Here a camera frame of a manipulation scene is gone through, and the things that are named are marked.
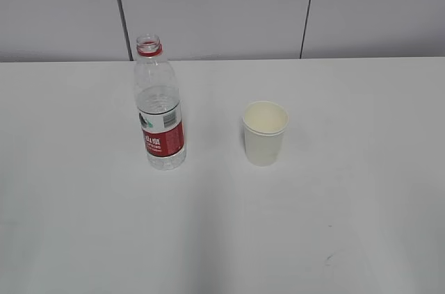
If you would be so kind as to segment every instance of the white paper cup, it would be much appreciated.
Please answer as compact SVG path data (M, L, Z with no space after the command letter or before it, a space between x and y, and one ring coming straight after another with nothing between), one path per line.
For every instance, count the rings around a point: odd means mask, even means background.
M288 121L286 110L271 101L255 101L246 108L245 155L252 164L265 167L277 160Z

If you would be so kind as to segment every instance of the wall seam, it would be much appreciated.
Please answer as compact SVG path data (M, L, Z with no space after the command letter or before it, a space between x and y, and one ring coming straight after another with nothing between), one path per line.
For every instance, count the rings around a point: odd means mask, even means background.
M309 19L309 13L311 10L311 2L312 0L308 0L307 1L307 10L306 10L306 19L305 19L305 29L303 30L303 38L301 40L301 48L300 48L300 59L302 58L303 55L303 48L305 46L305 39L306 39L306 30L307 30L307 21Z
M124 31L124 38L125 38L125 45L127 46L128 59L130 61L133 61L133 54L131 52L131 44L128 36L127 21L125 20L124 7L122 6L122 0L116 0L116 1L118 3L120 22L122 23L122 30Z

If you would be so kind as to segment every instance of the red bottle label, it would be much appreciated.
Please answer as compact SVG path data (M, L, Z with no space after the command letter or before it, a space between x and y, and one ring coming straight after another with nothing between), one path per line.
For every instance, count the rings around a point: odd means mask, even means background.
M145 148L151 155L171 156L184 146L179 104L172 110L158 115L139 110L139 120L144 133Z

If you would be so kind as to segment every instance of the white table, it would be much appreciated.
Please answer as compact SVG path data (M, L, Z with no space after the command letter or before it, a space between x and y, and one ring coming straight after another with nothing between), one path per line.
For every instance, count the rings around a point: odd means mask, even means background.
M0 64L0 293L445 291L445 59L174 62L186 161L153 170L133 63ZM289 111L250 165L250 101Z

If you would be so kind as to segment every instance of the bottle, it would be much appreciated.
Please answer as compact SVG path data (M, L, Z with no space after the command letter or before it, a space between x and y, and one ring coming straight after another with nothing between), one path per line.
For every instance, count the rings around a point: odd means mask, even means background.
M148 161L156 169L175 169L186 158L175 71L157 35L142 35L136 44L134 95Z

